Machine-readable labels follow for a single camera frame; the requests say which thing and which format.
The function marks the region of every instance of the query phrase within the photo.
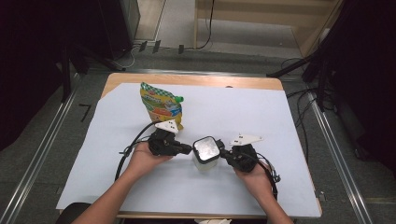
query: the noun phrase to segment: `white paper sheet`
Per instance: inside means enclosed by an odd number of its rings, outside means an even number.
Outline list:
[[[154,85],[184,96],[177,140],[191,145],[205,136],[226,148],[238,134],[262,136],[255,149],[275,166],[278,201],[292,217],[320,217],[321,211],[283,91]],[[119,85],[100,100],[57,209],[93,203],[113,183],[120,151],[150,123],[139,84]],[[150,135],[154,128],[144,135]],[[263,215],[231,166],[223,159],[200,172],[190,155],[177,155],[133,187],[121,211],[220,215]]]

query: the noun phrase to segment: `wooden desk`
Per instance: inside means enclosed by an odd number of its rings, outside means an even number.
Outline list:
[[[73,202],[93,203],[114,181],[119,151],[149,122],[146,108],[139,102],[138,83],[142,81],[160,87],[160,83],[176,84],[163,88],[171,88],[174,94],[184,92],[185,129],[177,134],[182,143],[191,145],[212,135],[227,144],[239,132],[262,133],[267,140],[254,147],[266,155],[283,178],[277,184],[279,203],[292,217],[320,217],[320,205],[282,85],[278,79],[258,77],[110,75],[57,209]],[[233,88],[212,88],[227,86]],[[259,102],[249,101],[255,98]],[[264,110],[249,110],[253,105],[263,108],[263,104]],[[241,109],[247,110],[247,116],[240,114]],[[264,213],[225,160],[219,160],[208,172],[198,172],[192,154],[180,154],[136,183],[118,217],[263,218]]]
[[[213,20],[288,25],[305,57],[315,49],[323,31],[332,27],[341,4],[342,0],[216,0]],[[211,7],[212,0],[195,0],[195,48],[198,19],[210,18]]]

